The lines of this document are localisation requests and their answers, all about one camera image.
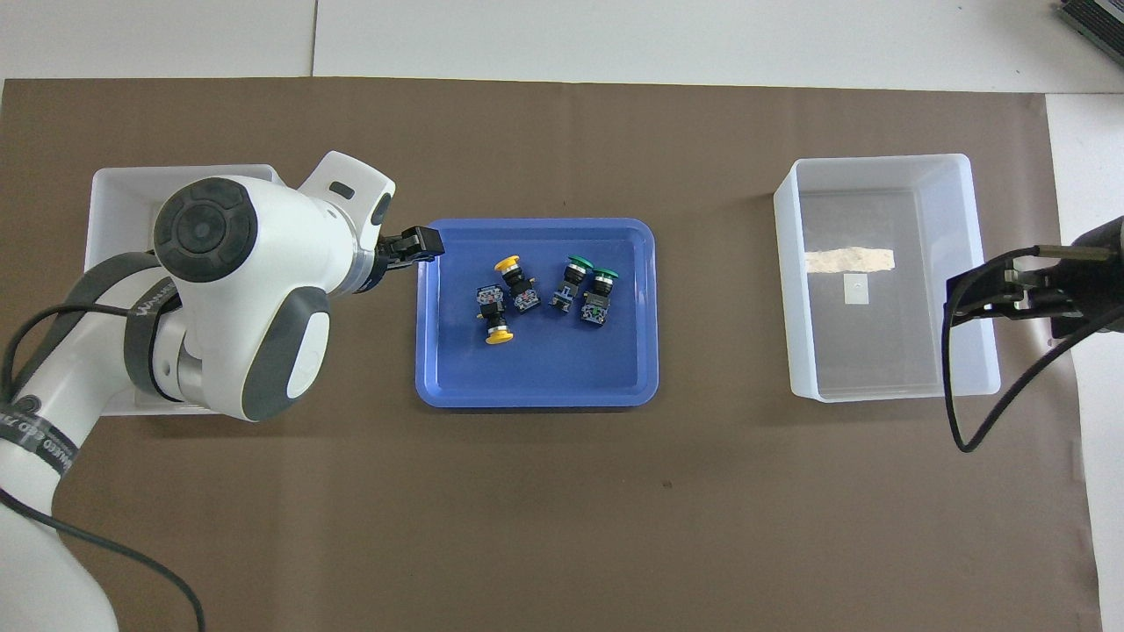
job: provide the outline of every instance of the white label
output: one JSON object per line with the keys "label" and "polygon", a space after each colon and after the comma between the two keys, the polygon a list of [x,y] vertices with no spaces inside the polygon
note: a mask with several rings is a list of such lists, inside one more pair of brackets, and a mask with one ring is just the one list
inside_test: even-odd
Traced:
{"label": "white label", "polygon": [[865,274],[843,274],[843,303],[847,305],[870,305],[870,289]]}

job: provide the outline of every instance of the black vent grille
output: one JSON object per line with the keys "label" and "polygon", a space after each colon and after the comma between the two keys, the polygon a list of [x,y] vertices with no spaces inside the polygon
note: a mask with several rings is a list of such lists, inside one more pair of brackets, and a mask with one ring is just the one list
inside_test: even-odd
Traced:
{"label": "black vent grille", "polygon": [[1124,22],[1095,0],[1069,0],[1059,11],[1063,20],[1124,65]]}

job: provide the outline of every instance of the small electronic component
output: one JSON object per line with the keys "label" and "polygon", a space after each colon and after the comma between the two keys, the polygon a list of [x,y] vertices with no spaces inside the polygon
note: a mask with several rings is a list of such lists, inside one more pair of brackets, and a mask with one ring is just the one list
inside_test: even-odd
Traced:
{"label": "small electronic component", "polygon": [[605,324],[609,314],[609,292],[613,281],[619,276],[613,270],[593,268],[593,287],[586,292],[586,303],[581,306],[581,319],[597,326]]}
{"label": "small electronic component", "polygon": [[496,271],[504,277],[507,287],[511,288],[511,301],[519,314],[538,305],[538,292],[532,287],[534,279],[527,279],[519,268],[519,255],[511,256],[496,264]]}
{"label": "small electronic component", "polygon": [[502,344],[515,337],[504,319],[504,288],[492,285],[478,289],[477,304],[480,306],[477,318],[483,318],[488,323],[488,337],[484,342]]}
{"label": "small electronic component", "polygon": [[562,282],[559,283],[559,289],[554,290],[554,296],[551,297],[551,305],[569,314],[573,299],[578,298],[578,286],[586,280],[586,276],[592,268],[593,264],[589,261],[570,255],[570,263],[562,273],[563,278]]}

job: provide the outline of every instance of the circular button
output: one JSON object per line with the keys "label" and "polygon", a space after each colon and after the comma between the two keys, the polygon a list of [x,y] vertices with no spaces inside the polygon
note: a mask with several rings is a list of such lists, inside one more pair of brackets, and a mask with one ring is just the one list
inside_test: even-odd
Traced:
{"label": "circular button", "polygon": [[175,222],[175,236],[187,251],[196,254],[211,252],[226,235],[226,219],[217,208],[198,204],[185,208]]}

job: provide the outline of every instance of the black cable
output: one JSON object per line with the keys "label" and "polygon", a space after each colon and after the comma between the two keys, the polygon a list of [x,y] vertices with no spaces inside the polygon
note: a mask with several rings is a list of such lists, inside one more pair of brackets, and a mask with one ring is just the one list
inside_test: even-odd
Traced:
{"label": "black cable", "polygon": [[19,326],[19,329],[16,329],[15,335],[12,335],[11,340],[8,342],[8,347],[4,349],[3,367],[0,368],[0,401],[11,401],[11,398],[16,395],[12,392],[12,374],[15,373],[16,367],[16,350],[19,349],[19,343],[22,342],[24,336],[26,336],[28,332],[30,332],[44,319],[60,314],[70,314],[72,312],[96,312],[114,316],[129,315],[129,310],[123,307],[98,305],[96,303],[65,303],[48,307],[28,318],[22,325]]}
{"label": "black cable", "polygon": [[1042,358],[1039,358],[1028,369],[1026,369],[1026,371],[1023,372],[1023,374],[1018,377],[1017,380],[1015,380],[1015,383],[1013,383],[1010,388],[1003,394],[1003,397],[999,398],[995,406],[991,407],[991,410],[987,414],[987,417],[984,418],[984,423],[980,424],[976,434],[972,435],[970,441],[964,443],[964,440],[960,434],[960,424],[957,419],[957,407],[952,398],[952,362],[949,352],[949,344],[952,334],[952,319],[955,316],[955,310],[960,306],[960,300],[963,298],[964,294],[980,277],[991,270],[995,270],[996,268],[1006,265],[1009,261],[1021,256],[1034,256],[1040,252],[1040,246],[1031,246],[1004,253],[988,261],[984,265],[973,270],[971,273],[966,274],[964,278],[960,280],[955,289],[949,296],[949,301],[944,306],[944,322],[941,326],[941,370],[942,378],[944,380],[944,408],[949,415],[949,426],[952,430],[952,439],[961,452],[968,453],[976,450],[984,441],[984,437],[987,436],[988,432],[991,431],[991,427],[995,426],[999,416],[1003,415],[1004,410],[1006,410],[1010,403],[1014,401],[1015,397],[1017,397],[1018,394],[1026,388],[1026,385],[1028,385],[1031,380],[1049,367],[1051,362],[1060,358],[1063,353],[1072,349],[1082,340],[1124,317],[1124,305],[1117,306],[1115,309],[1111,309],[1102,314],[1099,317],[1094,318],[1086,325],[1082,325],[1063,341],[1058,343],[1057,346],[1046,352]]}
{"label": "black cable", "polygon": [[[12,396],[15,396],[15,392],[12,392],[11,390],[12,390],[12,374],[15,372],[15,364],[16,364],[16,351],[17,349],[19,349],[19,343],[20,341],[24,340],[24,336],[26,336],[27,333],[35,327],[35,325],[39,324],[45,318],[60,314],[70,314],[74,312],[82,312],[82,313],[93,312],[98,314],[110,314],[114,316],[129,316],[132,314],[132,312],[128,309],[121,307],[112,307],[109,305],[98,305],[93,303],[90,304],[69,303],[69,304],[55,305],[54,307],[48,307],[39,312],[38,314],[31,316],[30,318],[27,319],[27,322],[20,325],[20,327],[16,331],[16,334],[12,335],[11,340],[8,342],[8,346],[4,349],[3,365],[2,368],[0,368],[0,401],[10,403]],[[175,587],[179,588],[181,593],[183,593],[183,596],[188,598],[188,602],[191,603],[191,608],[194,611],[197,630],[199,632],[206,632],[207,623],[203,619],[202,603],[199,601],[199,597],[196,596],[196,593],[194,590],[191,589],[191,586],[189,586],[188,583],[184,581],[179,575],[175,575],[175,572],[173,572],[172,569],[167,568],[166,566],[157,562],[156,560],[149,558],[148,556],[145,556],[144,553],[137,550],[130,549],[124,544],[114,542],[112,540],[108,540],[100,535],[96,535],[93,533],[90,533],[89,531],[83,531],[74,525],[67,524],[61,520],[54,518],[33,507],[29,507],[24,503],[21,503],[18,498],[12,496],[11,494],[8,494],[8,491],[4,490],[3,488],[0,488],[0,504],[2,504],[3,506],[8,507],[9,509],[16,512],[17,514],[28,520],[38,522],[39,524],[54,529],[55,531],[66,533],[69,535],[78,538],[79,540],[89,542],[97,547],[101,547],[102,549],[112,551],[120,556],[125,556],[126,558],[137,561],[148,567],[149,569],[156,571],[165,579],[171,581],[173,585],[175,585]]]}

